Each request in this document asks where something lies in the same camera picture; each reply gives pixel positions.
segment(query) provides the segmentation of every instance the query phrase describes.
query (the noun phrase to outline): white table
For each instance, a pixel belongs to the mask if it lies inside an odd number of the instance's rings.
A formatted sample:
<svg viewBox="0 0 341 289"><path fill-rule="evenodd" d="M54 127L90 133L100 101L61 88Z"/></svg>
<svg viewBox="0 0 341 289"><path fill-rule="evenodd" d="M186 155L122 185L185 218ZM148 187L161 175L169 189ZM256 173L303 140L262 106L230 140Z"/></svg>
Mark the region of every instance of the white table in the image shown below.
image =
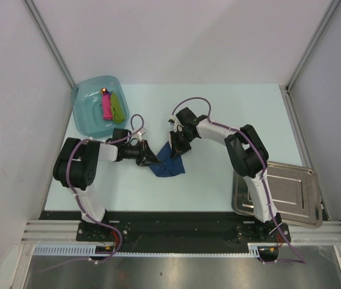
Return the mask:
<svg viewBox="0 0 341 289"><path fill-rule="evenodd" d="M168 123L173 108L193 96L212 104L211 118L226 125L252 124L269 152L269 160L301 166L287 112L276 84L123 85L130 115L141 114L144 138L159 152L172 129ZM197 115L207 113L203 101L185 104ZM66 137L85 138L73 117ZM182 156L186 173L158 178L134 160L99 162L94 181L108 210L119 211L232 211L233 169L224 146L196 139ZM46 211L78 210L72 195L53 179Z"/></svg>

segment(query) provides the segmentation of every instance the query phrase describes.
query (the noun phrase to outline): blue cloth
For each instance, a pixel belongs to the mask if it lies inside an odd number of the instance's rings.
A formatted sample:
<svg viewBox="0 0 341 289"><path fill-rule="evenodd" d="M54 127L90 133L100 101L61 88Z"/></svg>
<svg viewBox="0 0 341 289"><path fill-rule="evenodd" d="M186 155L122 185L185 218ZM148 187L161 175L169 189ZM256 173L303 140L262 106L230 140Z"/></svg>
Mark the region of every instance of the blue cloth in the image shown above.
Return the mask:
<svg viewBox="0 0 341 289"><path fill-rule="evenodd" d="M178 155L173 159L170 158L171 148L168 141L159 151L157 157L159 158L160 161L162 161L162 164L149 165L149 168L153 171L153 173L156 176L160 178L167 178L170 176L177 176L181 173L185 173L181 156Z"/></svg>

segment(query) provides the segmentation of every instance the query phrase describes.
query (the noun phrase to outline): white wall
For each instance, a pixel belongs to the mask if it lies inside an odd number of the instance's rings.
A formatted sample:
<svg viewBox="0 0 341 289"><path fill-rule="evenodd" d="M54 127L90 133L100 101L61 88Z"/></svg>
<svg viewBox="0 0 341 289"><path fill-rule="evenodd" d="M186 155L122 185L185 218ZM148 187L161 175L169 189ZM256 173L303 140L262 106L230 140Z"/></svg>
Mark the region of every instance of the white wall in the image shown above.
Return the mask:
<svg viewBox="0 0 341 289"><path fill-rule="evenodd" d="M0 259L40 205L69 86L21 0L0 0Z"/></svg>
<svg viewBox="0 0 341 289"><path fill-rule="evenodd" d="M341 5L292 91L334 220L341 219Z"/></svg>
<svg viewBox="0 0 341 289"><path fill-rule="evenodd" d="M35 0L75 81L287 84L330 0Z"/></svg>

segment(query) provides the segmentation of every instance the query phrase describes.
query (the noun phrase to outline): metal floor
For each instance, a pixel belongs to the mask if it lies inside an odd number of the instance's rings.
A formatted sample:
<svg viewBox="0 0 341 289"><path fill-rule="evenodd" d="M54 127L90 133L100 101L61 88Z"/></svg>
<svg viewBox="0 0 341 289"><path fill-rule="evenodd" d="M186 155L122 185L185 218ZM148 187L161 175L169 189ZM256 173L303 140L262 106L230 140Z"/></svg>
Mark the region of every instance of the metal floor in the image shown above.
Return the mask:
<svg viewBox="0 0 341 289"><path fill-rule="evenodd" d="M25 289L83 288L341 288L332 246L300 247L307 264L262 265L253 258L114 257L104 264L79 261L44 273L35 270L71 257L34 256ZM280 258L292 258L288 247Z"/></svg>

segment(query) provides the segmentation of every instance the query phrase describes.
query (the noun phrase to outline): metal tray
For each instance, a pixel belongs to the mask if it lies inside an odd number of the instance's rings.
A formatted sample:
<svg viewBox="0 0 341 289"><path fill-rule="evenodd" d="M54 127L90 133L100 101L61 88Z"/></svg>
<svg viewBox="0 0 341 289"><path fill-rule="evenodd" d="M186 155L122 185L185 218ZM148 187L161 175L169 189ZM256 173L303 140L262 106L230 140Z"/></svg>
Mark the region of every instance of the metal tray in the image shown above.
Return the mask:
<svg viewBox="0 0 341 289"><path fill-rule="evenodd" d="M268 182L275 206L286 223L310 228L322 224L317 174L306 167L268 162ZM236 172L232 208L237 214L253 215L247 184Z"/></svg>

